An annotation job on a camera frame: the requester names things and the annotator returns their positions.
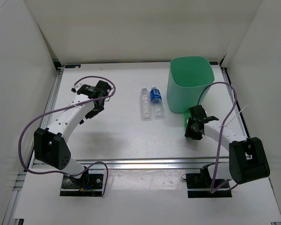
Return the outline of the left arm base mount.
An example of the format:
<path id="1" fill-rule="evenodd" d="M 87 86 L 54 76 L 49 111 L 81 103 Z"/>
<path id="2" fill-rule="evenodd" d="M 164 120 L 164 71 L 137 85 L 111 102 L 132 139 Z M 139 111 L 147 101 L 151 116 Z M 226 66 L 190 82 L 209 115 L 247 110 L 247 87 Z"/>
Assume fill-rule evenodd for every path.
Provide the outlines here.
<path id="1" fill-rule="evenodd" d="M 84 180 L 78 181 L 68 176 L 63 176 L 60 187 L 60 196 L 70 197 L 101 197 L 103 193 L 104 175 L 89 173 Z"/>

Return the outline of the green plastic bottle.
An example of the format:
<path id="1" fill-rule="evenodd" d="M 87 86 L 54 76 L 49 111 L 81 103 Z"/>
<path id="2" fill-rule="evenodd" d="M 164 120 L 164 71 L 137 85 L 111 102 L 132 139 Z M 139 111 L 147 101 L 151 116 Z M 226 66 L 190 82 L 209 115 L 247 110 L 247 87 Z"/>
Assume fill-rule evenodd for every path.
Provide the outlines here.
<path id="1" fill-rule="evenodd" d="M 186 110 L 184 112 L 184 127 L 187 128 L 188 126 L 188 121 L 191 120 L 191 115 L 190 115 L 190 111 L 189 110 Z"/>

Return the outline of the clear unlabelled plastic bottle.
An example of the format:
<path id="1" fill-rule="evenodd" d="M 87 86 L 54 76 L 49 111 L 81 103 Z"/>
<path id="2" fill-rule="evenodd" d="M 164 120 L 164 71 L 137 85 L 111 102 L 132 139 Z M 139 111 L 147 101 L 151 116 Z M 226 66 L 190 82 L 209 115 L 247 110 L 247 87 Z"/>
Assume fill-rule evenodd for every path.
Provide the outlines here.
<path id="1" fill-rule="evenodd" d="M 140 112 L 142 120 L 150 120 L 152 118 L 150 93 L 145 86 L 141 88 L 140 92 Z"/>

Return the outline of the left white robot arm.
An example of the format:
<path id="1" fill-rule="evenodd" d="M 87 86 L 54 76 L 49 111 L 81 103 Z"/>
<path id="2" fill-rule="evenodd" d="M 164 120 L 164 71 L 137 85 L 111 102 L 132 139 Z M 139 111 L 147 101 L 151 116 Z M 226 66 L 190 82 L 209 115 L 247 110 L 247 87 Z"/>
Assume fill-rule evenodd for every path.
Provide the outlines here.
<path id="1" fill-rule="evenodd" d="M 45 129 L 34 132 L 35 158 L 55 169 L 71 175 L 70 180 L 79 188 L 87 186 L 88 172 L 71 157 L 67 141 L 74 129 L 84 120 L 91 119 L 104 110 L 104 100 L 97 98 L 109 95 L 111 86 L 102 80 L 96 86 L 78 84 L 71 89 L 76 95 L 70 105 Z"/>

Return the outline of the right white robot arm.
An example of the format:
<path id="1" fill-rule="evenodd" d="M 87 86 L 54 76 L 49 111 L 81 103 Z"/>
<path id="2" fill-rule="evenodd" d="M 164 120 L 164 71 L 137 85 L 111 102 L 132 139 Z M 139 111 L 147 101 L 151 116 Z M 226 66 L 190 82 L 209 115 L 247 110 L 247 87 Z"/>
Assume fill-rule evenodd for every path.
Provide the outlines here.
<path id="1" fill-rule="evenodd" d="M 207 116 L 201 105 L 196 105 L 189 108 L 185 137 L 199 141 L 204 136 L 216 141 L 218 149 L 226 149 L 229 161 L 221 163 L 217 157 L 214 163 L 203 166 L 200 178 L 195 180 L 196 186 L 202 183 L 215 192 L 231 180 L 240 185 L 269 177 L 270 167 L 259 138 L 235 133 L 217 117 Z"/>

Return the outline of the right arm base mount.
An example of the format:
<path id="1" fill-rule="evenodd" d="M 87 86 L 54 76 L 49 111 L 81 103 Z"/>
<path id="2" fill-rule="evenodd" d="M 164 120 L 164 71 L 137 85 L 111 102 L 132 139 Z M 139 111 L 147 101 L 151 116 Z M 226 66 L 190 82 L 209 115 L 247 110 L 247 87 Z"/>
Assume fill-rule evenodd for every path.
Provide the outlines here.
<path id="1" fill-rule="evenodd" d="M 200 173 L 184 173 L 181 180 L 186 182 L 188 198 L 231 198 L 229 183 L 223 185 L 213 194 L 210 186 L 204 181 Z"/>

